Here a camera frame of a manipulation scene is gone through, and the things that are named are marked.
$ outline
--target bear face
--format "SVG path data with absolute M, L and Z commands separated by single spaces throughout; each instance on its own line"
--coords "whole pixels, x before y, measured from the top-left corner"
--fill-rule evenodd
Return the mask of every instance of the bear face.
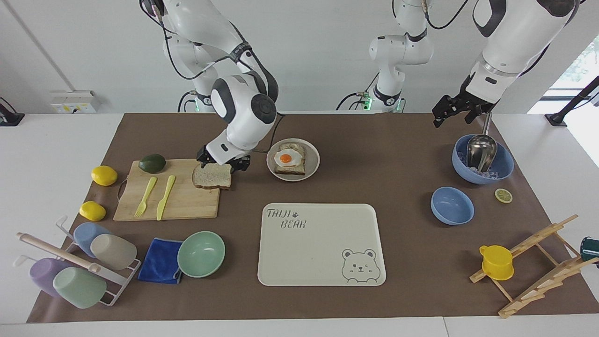
M 354 253 L 349 249 L 343 251 L 343 268 L 341 274 L 350 282 L 376 282 L 380 277 L 380 269 L 374 258 L 376 253 L 372 249 L 366 249 L 365 252 Z

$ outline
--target metal scoop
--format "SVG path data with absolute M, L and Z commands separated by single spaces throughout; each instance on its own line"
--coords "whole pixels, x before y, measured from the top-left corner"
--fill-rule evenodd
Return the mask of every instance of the metal scoop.
M 487 172 L 497 154 L 497 142 L 489 136 L 491 113 L 487 114 L 483 134 L 476 135 L 468 142 L 466 166 L 475 167 L 479 172 Z

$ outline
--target avocado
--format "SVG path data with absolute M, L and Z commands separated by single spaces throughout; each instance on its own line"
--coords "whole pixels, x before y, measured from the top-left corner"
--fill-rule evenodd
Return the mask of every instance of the avocado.
M 140 160 L 140 169 L 148 173 L 158 173 L 164 169 L 167 160 L 159 154 L 147 155 Z

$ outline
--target egg yolk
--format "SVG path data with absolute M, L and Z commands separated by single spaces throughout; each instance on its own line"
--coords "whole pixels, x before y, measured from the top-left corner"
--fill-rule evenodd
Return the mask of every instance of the egg yolk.
M 293 158 L 291 158 L 291 156 L 288 155 L 288 154 L 281 155 L 281 157 L 279 158 L 279 160 L 281 161 L 281 163 L 285 163 L 285 164 L 291 162 L 292 159 Z

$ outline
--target bowl of ice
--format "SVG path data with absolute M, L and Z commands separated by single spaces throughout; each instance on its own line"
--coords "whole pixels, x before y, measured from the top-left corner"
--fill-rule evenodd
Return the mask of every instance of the bowl of ice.
M 460 177 L 478 185 L 488 185 L 509 177 L 514 171 L 514 159 L 510 152 L 497 143 L 497 154 L 487 172 L 478 172 L 474 167 L 466 166 L 468 142 L 474 137 L 468 134 L 461 137 L 453 147 L 452 164 Z

